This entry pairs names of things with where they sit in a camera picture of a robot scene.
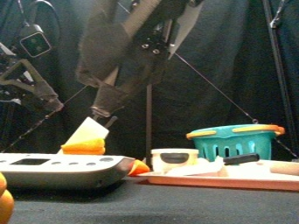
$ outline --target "device display screen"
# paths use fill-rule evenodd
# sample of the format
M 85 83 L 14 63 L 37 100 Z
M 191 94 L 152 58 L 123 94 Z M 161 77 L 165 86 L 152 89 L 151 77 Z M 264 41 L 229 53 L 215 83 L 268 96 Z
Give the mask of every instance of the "device display screen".
M 10 165 L 41 165 L 46 161 L 49 161 L 48 158 L 24 158 L 13 162 Z

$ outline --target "black backdrop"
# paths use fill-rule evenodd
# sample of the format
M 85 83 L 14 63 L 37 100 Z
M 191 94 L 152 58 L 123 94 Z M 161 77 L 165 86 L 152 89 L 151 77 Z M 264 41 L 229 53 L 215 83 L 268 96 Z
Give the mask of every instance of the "black backdrop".
M 22 0 L 28 7 L 29 0 Z M 128 8 L 129 1 L 119 1 Z M 57 48 L 32 63 L 49 82 L 62 102 L 80 91 L 82 85 L 74 80 L 78 61 L 78 41 L 88 19 L 92 1 L 50 1 L 60 18 L 60 32 L 52 12 L 41 7 L 36 18 Z M 272 13 L 279 1 L 269 1 Z M 287 1 L 281 24 L 276 28 L 281 51 L 287 91 L 292 104 L 295 127 L 297 127 L 299 101 L 299 3 Z M 22 18 L 16 1 L 0 3 L 0 41 L 9 46 Z M 127 15 L 119 8 L 119 15 Z M 276 78 L 276 64 L 269 41 L 267 18 L 260 0 L 207 0 L 197 23 L 184 40 L 177 54 L 204 77 L 259 120 L 285 127 L 285 110 Z M 96 90 L 85 88 L 34 132 L 10 151 L 54 153 L 86 116 Z M 1 145 L 5 147 L 44 117 L 13 103 L 0 104 Z M 116 112 L 117 121 L 109 128 L 107 154 L 135 158 L 145 156 L 145 91 Z M 153 141 L 152 148 L 192 148 L 185 134 L 196 129 L 252 123 L 251 119 L 223 97 L 211 84 L 173 55 L 163 82 L 153 86 Z M 280 137 L 291 146 L 289 133 Z M 273 159 L 289 159 L 289 153 L 273 143 Z

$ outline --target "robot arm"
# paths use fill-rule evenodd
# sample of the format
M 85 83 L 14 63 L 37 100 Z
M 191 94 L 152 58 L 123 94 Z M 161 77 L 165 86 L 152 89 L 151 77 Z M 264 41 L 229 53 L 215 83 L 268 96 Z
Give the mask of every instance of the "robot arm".
M 1 90 L 1 94 L 10 100 L 17 98 L 28 109 L 61 110 L 62 104 L 57 99 L 58 96 L 29 60 L 18 59 L 1 43 L 0 50 L 0 64 L 1 68 L 4 67 L 0 75 L 0 86 L 6 90 Z
M 90 106 L 97 117 L 109 117 L 149 83 L 160 80 L 165 61 L 197 19 L 201 0 L 133 1 L 131 14 L 121 23 L 113 23 L 112 19 L 116 5 L 116 0 L 95 2 L 78 45 L 77 80 L 97 88 Z M 117 69 L 125 58 L 139 62 L 141 72 L 115 86 Z

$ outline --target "black cloth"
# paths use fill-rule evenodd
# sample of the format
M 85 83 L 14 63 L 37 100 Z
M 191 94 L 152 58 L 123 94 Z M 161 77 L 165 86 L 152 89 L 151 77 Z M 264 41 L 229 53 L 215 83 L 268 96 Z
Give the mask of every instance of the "black cloth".
M 297 223 L 296 192 L 148 185 L 125 178 L 89 192 L 12 191 L 10 224 Z
M 1 2 L 0 41 L 10 45 L 21 23 L 16 1 Z M 24 8 L 30 1 L 22 1 Z M 42 78 L 58 94 L 65 107 L 50 120 L 14 146 L 16 151 L 53 153 L 65 143 L 86 116 L 95 100 L 96 89 L 76 82 L 74 70 L 78 63 L 78 42 L 93 1 L 50 1 L 60 17 L 60 45 L 41 59 L 33 61 Z M 119 1 L 129 8 L 131 1 Z M 273 13 L 280 1 L 273 2 Z M 284 66 L 289 81 L 293 116 L 297 116 L 297 1 L 289 1 L 279 26 Z M 52 13 L 41 10 L 36 23 L 46 37 L 57 40 L 57 24 Z M 117 19 L 127 16 L 121 7 Z M 209 0 L 204 2 L 197 23 L 184 40 L 177 54 L 185 58 L 204 78 L 193 72 L 176 55 L 172 56 L 163 82 L 153 85 L 153 148 L 193 148 L 185 134 L 196 129 L 223 125 L 251 123 L 251 118 L 223 97 L 233 100 L 259 123 L 285 127 L 285 112 L 276 78 L 272 47 L 268 37 L 267 20 L 261 1 Z M 129 75 L 129 68 L 117 82 Z M 1 104 L 1 142 L 10 143 L 38 121 L 36 115 L 21 106 Z M 109 129 L 107 154 L 135 158 L 145 156 L 145 91 L 116 112 L 117 121 Z M 289 146 L 289 135 L 281 140 Z M 289 154 L 273 143 L 272 158 L 288 160 Z

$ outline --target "white container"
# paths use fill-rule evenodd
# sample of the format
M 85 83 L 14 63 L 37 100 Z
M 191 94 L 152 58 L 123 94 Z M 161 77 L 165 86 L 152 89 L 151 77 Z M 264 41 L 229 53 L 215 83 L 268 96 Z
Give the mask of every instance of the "white container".
M 195 165 L 199 150 L 195 149 L 153 149 L 152 166 L 155 172 L 168 172 L 172 168 Z

